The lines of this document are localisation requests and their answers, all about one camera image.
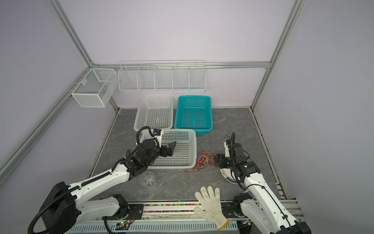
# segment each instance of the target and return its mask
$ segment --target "colorful string bundle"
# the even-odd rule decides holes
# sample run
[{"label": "colorful string bundle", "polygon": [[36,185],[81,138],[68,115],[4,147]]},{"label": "colorful string bundle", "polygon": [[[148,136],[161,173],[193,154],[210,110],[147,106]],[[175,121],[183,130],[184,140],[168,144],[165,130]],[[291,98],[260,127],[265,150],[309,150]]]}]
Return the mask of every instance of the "colorful string bundle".
[{"label": "colorful string bundle", "polygon": [[195,166],[192,168],[192,171],[187,171],[185,169],[184,171],[187,173],[194,172],[195,174],[199,173],[201,169],[203,169],[206,165],[208,166],[214,166],[213,162],[209,162],[209,160],[214,157],[214,155],[210,155],[209,152],[203,150],[203,152],[200,154],[200,156],[196,160]]}]

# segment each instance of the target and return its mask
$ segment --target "white wall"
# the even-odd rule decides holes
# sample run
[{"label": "white wall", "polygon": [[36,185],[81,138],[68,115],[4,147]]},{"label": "white wall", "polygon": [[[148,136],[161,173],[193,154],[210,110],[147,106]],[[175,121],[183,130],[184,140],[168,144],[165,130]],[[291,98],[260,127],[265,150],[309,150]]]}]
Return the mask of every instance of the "white wall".
[{"label": "white wall", "polygon": [[373,12],[307,1],[255,109],[313,233],[374,231]]},{"label": "white wall", "polygon": [[210,96],[213,107],[250,106],[264,77],[264,68],[207,69],[205,92],[122,92],[113,98],[121,108],[137,108],[140,98],[155,95],[174,96],[174,106],[182,95]]},{"label": "white wall", "polygon": [[[24,234],[52,187],[84,180],[113,117],[72,100],[0,189],[0,233]],[[40,220],[34,229],[44,231]]]},{"label": "white wall", "polygon": [[85,66],[43,0],[0,2],[0,164]]},{"label": "white wall", "polygon": [[269,61],[293,0],[61,0],[95,63]]}]

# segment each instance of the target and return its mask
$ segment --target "white work glove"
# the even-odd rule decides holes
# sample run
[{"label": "white work glove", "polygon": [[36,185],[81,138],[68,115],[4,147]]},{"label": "white work glove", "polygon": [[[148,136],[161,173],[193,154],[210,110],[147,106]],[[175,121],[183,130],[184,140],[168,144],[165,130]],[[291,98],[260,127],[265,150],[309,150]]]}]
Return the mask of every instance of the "white work glove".
[{"label": "white work glove", "polygon": [[203,219],[215,223],[218,230],[221,230],[229,221],[222,214],[220,189],[215,189],[215,195],[211,186],[208,186],[208,191],[206,191],[205,187],[201,187],[200,191],[201,194],[196,192],[195,197],[205,211],[199,207],[195,207],[193,211]]}]

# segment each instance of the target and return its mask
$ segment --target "clear cup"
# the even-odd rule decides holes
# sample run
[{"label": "clear cup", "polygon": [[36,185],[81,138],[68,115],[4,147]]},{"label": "clear cup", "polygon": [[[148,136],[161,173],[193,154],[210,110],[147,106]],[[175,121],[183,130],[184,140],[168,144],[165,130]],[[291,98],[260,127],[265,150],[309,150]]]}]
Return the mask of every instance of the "clear cup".
[{"label": "clear cup", "polygon": [[140,176],[140,185],[144,188],[154,188],[157,184],[156,176],[153,172],[146,171]]}]

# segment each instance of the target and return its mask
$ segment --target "gray marble tabletop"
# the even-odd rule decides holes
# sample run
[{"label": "gray marble tabletop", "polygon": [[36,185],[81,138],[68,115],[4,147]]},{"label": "gray marble tabletop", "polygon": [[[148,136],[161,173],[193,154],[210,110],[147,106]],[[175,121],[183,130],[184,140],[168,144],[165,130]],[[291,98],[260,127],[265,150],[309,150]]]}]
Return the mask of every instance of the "gray marble tabletop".
[{"label": "gray marble tabletop", "polygon": [[[128,149],[135,147],[134,121],[137,110],[121,110],[105,145],[93,175],[111,168]],[[260,168],[269,187],[279,198],[273,173],[270,169],[262,142],[249,109],[213,109],[213,130],[206,135],[197,135],[197,153],[209,151],[224,154],[223,142],[236,132],[235,142],[242,144]],[[136,177],[95,196],[93,200],[121,194],[127,201],[188,201],[196,200],[194,194],[201,186],[219,187],[222,200],[232,200],[242,192],[237,184],[228,182],[218,167],[205,167],[198,174],[186,173],[184,169],[148,169],[156,175],[157,185],[153,189],[143,188]]]}]

